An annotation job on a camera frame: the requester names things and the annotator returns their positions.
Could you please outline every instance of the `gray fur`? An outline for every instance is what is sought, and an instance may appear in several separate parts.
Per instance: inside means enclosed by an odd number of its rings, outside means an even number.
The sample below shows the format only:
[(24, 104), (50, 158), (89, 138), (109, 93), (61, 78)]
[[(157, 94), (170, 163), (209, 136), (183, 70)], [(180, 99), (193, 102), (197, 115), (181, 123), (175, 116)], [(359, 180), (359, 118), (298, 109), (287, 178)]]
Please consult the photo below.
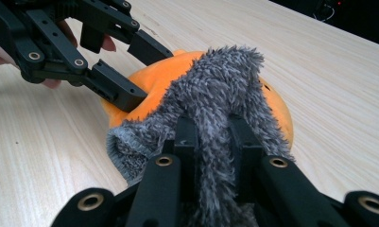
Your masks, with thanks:
[(185, 204), (185, 226), (256, 226), (249, 205), (233, 199), (233, 158), (229, 114), (243, 116), (267, 154), (292, 159), (287, 142), (261, 90), (263, 57), (255, 49), (210, 49), (186, 75), (173, 81), (162, 103), (144, 121), (124, 121), (108, 134), (108, 153), (129, 185), (140, 181), (146, 161), (174, 139), (178, 117), (198, 126), (198, 202)]

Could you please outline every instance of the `circular joint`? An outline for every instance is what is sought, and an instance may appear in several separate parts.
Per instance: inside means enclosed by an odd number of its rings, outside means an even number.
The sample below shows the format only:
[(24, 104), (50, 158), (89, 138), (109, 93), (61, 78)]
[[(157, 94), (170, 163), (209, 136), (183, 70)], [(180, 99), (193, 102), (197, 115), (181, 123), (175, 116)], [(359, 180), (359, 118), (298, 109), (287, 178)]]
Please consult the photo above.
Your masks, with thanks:
[(172, 164), (172, 158), (167, 156), (160, 157), (156, 160), (156, 164), (158, 166), (169, 166)]
[(288, 167), (288, 162), (281, 158), (272, 158), (269, 163), (276, 167)]
[(374, 214), (379, 215), (379, 200), (377, 200), (376, 198), (362, 196), (358, 199), (358, 202), (361, 206), (363, 206), (363, 208), (371, 211)]
[(104, 196), (100, 193), (89, 194), (78, 202), (78, 209), (81, 211), (91, 211), (96, 209), (104, 201)]
[(75, 60), (75, 65), (76, 66), (82, 66), (83, 64), (85, 64), (85, 61), (80, 60), (80, 59)]
[(32, 60), (39, 60), (40, 59), (40, 54), (37, 52), (30, 52), (28, 56)]

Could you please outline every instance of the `light wood surface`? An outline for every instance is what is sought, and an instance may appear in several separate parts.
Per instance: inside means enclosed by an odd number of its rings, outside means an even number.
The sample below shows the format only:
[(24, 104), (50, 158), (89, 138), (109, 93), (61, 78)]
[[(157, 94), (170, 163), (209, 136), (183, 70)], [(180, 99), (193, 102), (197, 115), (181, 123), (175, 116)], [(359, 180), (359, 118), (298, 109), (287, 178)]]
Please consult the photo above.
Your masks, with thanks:
[[(339, 201), (351, 190), (379, 194), (379, 45), (266, 0), (130, 1), (141, 28), (171, 50), (257, 47), (262, 77), (282, 95), (304, 174)], [(79, 23), (69, 21), (73, 30)], [(124, 75), (144, 66), (116, 53), (81, 50)], [(88, 187), (114, 194), (126, 183), (105, 150), (99, 98), (64, 82), (29, 84), (0, 66), (0, 226), (49, 226)]]

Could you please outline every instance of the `robotic hand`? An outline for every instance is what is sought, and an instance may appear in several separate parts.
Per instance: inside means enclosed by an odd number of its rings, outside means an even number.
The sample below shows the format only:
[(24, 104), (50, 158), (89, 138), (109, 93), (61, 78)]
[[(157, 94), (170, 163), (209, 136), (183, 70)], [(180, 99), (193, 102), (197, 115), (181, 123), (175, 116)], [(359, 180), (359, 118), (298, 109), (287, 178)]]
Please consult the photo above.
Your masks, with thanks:
[(119, 109), (130, 112), (146, 93), (100, 60), (92, 69), (56, 23), (74, 18), (82, 22), (80, 45), (98, 53), (104, 35), (129, 44), (128, 52), (145, 65), (172, 53), (139, 29), (130, 16), (131, 5), (116, 0), (2, 0), (0, 47), (32, 83), (45, 79), (85, 85)]

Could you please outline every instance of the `orange plush toy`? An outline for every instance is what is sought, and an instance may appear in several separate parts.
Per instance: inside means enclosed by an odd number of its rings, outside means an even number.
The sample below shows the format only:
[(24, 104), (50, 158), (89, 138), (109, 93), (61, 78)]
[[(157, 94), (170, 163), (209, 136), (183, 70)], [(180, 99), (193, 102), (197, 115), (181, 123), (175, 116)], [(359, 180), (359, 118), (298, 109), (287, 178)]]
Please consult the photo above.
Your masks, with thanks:
[[(129, 80), (148, 93), (146, 99), (132, 112), (126, 113), (113, 106), (106, 100), (102, 105), (110, 118), (110, 127), (120, 126), (127, 120), (142, 121), (145, 117), (156, 110), (172, 80), (184, 75), (190, 69), (194, 60), (198, 60), (203, 51), (186, 52), (177, 50), (174, 57), (158, 61), (150, 66), (137, 71), (129, 77)], [(293, 125), (290, 112), (281, 96), (265, 80), (260, 78), (263, 94), (271, 108), (272, 115), (277, 119), (284, 138), (288, 141), (289, 148), (293, 143)]]
[(162, 152), (164, 141), (175, 139), (178, 118), (185, 114), (193, 120), (198, 197), (186, 204), (183, 226), (256, 226), (251, 206), (235, 201), (232, 114), (247, 121), (266, 154), (293, 159), (289, 110), (259, 78), (263, 60), (247, 47), (176, 51), (129, 77), (148, 93), (132, 112), (103, 101), (111, 126), (107, 150), (129, 185), (141, 181), (147, 161)]

